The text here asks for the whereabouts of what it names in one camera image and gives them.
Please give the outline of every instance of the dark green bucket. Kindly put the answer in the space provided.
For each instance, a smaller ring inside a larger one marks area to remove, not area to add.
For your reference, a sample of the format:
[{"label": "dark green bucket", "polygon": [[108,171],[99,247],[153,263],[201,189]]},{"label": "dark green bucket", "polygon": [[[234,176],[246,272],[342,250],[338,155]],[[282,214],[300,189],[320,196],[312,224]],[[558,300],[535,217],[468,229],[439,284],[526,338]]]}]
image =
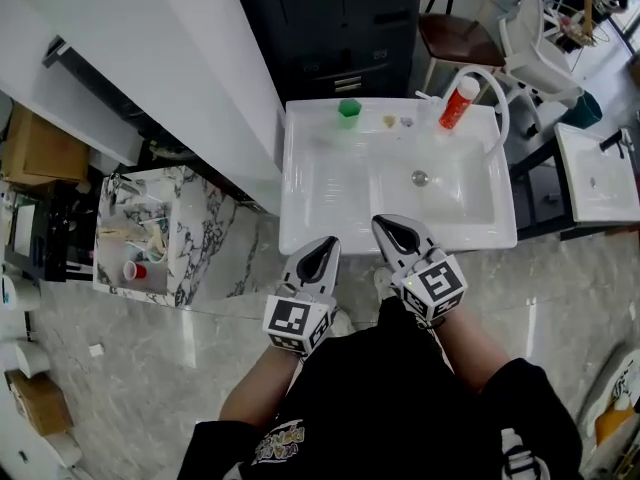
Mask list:
[{"label": "dark green bucket", "polygon": [[560,123],[585,130],[602,119],[602,110],[596,99],[588,92],[578,98],[575,107],[570,108],[560,118]]}]

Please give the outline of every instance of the black t-shirt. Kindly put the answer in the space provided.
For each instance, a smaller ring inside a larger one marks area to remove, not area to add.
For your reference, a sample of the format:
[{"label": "black t-shirt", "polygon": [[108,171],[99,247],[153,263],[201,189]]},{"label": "black t-shirt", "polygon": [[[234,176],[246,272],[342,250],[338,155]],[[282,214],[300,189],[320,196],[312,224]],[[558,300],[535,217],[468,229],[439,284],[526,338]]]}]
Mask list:
[{"label": "black t-shirt", "polygon": [[222,478],[237,463],[246,480],[500,479],[505,428],[552,478],[579,478],[580,438],[541,368],[516,359],[473,394],[428,333],[378,326],[325,340],[266,435],[246,423],[199,423],[179,480]]}]

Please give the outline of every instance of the red bottle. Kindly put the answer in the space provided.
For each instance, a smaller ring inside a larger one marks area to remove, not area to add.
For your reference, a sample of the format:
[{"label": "red bottle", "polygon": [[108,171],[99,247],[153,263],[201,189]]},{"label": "red bottle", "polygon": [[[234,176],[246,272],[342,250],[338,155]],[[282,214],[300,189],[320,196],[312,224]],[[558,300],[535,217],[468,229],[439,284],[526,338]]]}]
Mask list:
[{"label": "red bottle", "polygon": [[440,124],[447,130],[451,130],[471,105],[471,102],[478,96],[480,84],[470,76],[463,76],[455,91],[447,101],[447,108],[440,116]]}]

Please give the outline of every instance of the white office chair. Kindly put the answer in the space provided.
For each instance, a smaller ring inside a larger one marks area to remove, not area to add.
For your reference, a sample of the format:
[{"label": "white office chair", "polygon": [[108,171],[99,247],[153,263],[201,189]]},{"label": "white office chair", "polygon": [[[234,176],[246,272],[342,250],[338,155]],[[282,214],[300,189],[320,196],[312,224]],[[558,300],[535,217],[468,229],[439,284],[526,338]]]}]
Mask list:
[{"label": "white office chair", "polygon": [[529,129],[529,137],[542,131],[532,90],[543,101],[559,101],[569,108],[584,93],[562,51],[543,37],[545,19],[542,0],[520,0],[518,8],[498,22],[506,76],[497,76],[512,87],[507,102],[520,96],[533,113],[535,128]]}]

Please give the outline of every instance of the white sink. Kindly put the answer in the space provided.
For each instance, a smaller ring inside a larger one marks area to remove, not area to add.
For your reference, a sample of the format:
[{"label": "white sink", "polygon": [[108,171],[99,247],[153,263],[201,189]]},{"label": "white sink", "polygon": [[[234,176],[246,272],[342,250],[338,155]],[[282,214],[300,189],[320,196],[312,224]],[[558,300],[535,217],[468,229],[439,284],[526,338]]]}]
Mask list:
[{"label": "white sink", "polygon": [[[340,100],[287,103],[283,254],[326,235],[345,254],[376,253],[371,217],[380,213],[424,222],[450,251],[516,245],[504,150],[485,154],[500,135],[492,107],[472,105],[449,131],[437,122],[437,99],[358,101],[352,130],[339,126]],[[416,171],[429,177],[425,186],[412,180]]]},{"label": "white sink", "polygon": [[637,222],[640,203],[629,151],[600,150],[606,139],[566,124],[557,124],[556,137],[567,174],[573,219],[576,222]]}]

